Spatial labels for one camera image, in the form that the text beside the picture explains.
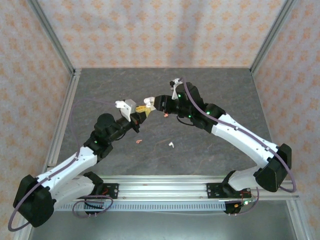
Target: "ventilated strip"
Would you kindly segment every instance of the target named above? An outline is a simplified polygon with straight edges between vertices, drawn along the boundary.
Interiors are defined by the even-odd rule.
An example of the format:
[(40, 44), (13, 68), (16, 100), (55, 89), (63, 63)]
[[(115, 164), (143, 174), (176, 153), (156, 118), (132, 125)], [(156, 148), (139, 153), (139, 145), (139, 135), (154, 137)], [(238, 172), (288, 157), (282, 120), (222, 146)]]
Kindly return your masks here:
[[(74, 202), (63, 205), (55, 211), (69, 212), (72, 211)], [(107, 207), (109, 201), (99, 203), (91, 203), (96, 207)], [(99, 212), (103, 209), (95, 209), (79, 203), (75, 207), (75, 211)], [(116, 201), (108, 211), (112, 212), (192, 212), (192, 211), (224, 211), (226, 210), (225, 202), (223, 201)]]

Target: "patterned wallpaper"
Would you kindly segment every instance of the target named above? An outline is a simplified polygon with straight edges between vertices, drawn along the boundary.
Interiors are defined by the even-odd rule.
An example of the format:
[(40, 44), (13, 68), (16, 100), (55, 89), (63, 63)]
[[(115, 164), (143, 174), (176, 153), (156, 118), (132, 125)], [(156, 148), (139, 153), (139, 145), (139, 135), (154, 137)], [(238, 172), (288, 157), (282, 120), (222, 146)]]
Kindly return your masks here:
[(248, 68), (285, 0), (39, 2), (76, 68)]
[(26, 0), (1, 1), (0, 42), (0, 239), (9, 240), (16, 191), (42, 170), (70, 75)]
[(320, 236), (320, 1), (298, 0), (255, 75), (272, 139), (292, 147), (292, 169)]

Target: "gray marble surface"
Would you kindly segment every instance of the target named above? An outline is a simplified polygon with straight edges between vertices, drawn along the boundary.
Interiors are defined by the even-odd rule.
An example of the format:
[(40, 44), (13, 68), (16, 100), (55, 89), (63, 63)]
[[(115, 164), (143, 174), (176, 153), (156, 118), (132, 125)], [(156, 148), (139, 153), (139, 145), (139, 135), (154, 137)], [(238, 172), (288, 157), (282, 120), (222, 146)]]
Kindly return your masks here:
[[(104, 68), (83, 69), (75, 100), (96, 98), (111, 102), (171, 95), (169, 81), (184, 76), (197, 86), (206, 103), (214, 103), (237, 122), (257, 135), (270, 140), (267, 124), (253, 78), (244, 68)], [(102, 113), (121, 117), (115, 107), (84, 102), (73, 114), (74, 128), (80, 143), (90, 136)], [(140, 128), (113, 144), (111, 153), (89, 168), (99, 175), (215, 175), (255, 166), (240, 150), (204, 130), (179, 123), (175, 115), (164, 117), (153, 111)], [(64, 134), (58, 163), (76, 151), (70, 126)]]

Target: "yellow object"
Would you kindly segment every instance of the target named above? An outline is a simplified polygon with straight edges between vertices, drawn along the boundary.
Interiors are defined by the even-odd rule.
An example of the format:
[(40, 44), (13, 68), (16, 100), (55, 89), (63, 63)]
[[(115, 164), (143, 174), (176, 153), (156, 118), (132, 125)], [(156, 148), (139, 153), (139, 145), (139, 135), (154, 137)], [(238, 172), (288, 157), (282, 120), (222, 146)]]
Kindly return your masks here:
[(135, 111), (136, 111), (137, 113), (143, 113), (143, 112), (145, 112), (146, 117), (148, 117), (149, 113), (151, 113), (150, 107), (146, 107), (146, 106), (137, 106), (137, 107), (135, 108)]

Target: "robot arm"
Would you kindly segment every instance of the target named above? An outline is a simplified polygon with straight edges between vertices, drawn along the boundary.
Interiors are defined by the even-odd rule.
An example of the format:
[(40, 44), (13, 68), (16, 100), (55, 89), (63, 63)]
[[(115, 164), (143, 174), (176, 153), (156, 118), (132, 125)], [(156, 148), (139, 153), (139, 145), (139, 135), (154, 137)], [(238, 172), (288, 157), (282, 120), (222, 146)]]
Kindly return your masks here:
[(33, 227), (41, 226), (56, 208), (74, 199), (87, 195), (101, 195), (103, 181), (93, 172), (87, 172), (79, 179), (74, 178), (104, 159), (113, 149), (112, 142), (119, 140), (127, 131), (133, 129), (138, 133), (140, 124), (146, 120), (150, 112), (145, 107), (136, 108), (136, 103), (131, 99), (117, 101), (116, 107), (120, 108), (122, 117), (115, 121), (109, 113), (100, 115), (94, 125), (94, 131), (80, 148), (78, 155), (75, 153), (37, 177), (27, 175), (21, 180), (13, 207), (30, 194), (30, 189), (39, 185), (18, 208), (18, 212)]
[[(220, 187), (228, 197), (233, 197), (235, 192), (241, 191), (242, 189), (257, 186), (270, 192), (276, 192), (278, 190), (287, 176), (287, 171), (269, 150), (273, 150), (280, 155), (287, 166), (291, 168), (291, 148), (289, 146), (286, 144), (277, 146), (257, 136), (236, 122), (222, 108), (212, 103), (204, 103), (198, 89), (190, 82), (186, 83), (186, 87), (196, 105), (206, 114), (217, 119), (217, 121), (210, 119), (195, 108), (179, 78), (171, 81), (170, 86), (173, 90), (172, 96), (160, 95), (154, 97), (153, 105), (158, 111), (176, 114), (179, 118), (189, 118), (194, 126), (199, 129), (204, 129), (209, 134), (214, 134), (225, 139), (248, 155), (257, 164), (257, 166), (243, 171), (231, 171), (226, 176)], [(153, 100), (151, 97), (145, 100), (145, 102), (150, 102), (150, 99)], [(266, 147), (263, 147), (248, 134), (244, 134), (238, 129), (245, 130), (249, 135), (263, 142)]]

